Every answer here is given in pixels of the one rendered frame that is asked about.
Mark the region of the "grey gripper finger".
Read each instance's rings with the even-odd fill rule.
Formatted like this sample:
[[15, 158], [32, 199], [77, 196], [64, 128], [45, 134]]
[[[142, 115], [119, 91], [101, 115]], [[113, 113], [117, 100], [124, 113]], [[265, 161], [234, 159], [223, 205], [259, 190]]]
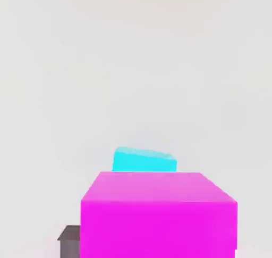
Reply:
[[80, 258], [80, 226], [67, 225], [57, 239], [60, 258]]

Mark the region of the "small magenta cube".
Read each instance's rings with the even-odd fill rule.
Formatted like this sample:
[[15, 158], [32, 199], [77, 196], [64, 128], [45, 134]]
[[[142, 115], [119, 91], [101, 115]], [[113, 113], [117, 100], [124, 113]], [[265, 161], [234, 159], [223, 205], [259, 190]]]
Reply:
[[80, 258], [235, 258], [237, 202], [200, 173], [101, 172], [81, 200]]

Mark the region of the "small cyan cube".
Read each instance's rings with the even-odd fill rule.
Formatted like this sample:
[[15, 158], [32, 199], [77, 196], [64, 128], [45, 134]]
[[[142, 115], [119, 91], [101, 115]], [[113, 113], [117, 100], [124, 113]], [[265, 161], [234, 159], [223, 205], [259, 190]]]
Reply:
[[176, 172], [177, 160], [169, 153], [118, 147], [114, 152], [112, 171]]

